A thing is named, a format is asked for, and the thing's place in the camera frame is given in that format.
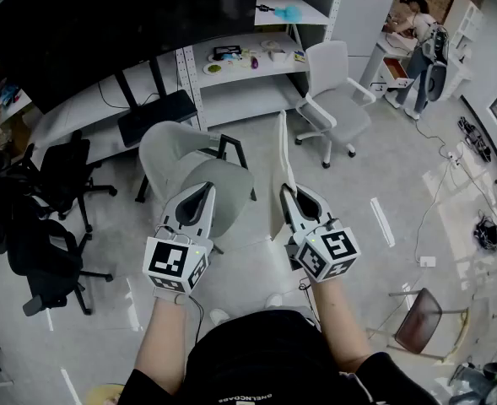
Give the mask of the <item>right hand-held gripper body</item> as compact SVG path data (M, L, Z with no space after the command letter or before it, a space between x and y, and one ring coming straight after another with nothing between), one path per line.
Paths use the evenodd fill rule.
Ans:
M345 274L360 256L360 248L349 228L336 222L300 230L285 246L293 269L302 268L317 283Z

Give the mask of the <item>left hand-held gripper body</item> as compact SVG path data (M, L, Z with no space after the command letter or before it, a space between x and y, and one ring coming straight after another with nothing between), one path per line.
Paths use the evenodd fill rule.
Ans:
M209 228L158 225L147 239L143 273L158 289L191 294L210 266L213 242L208 236Z

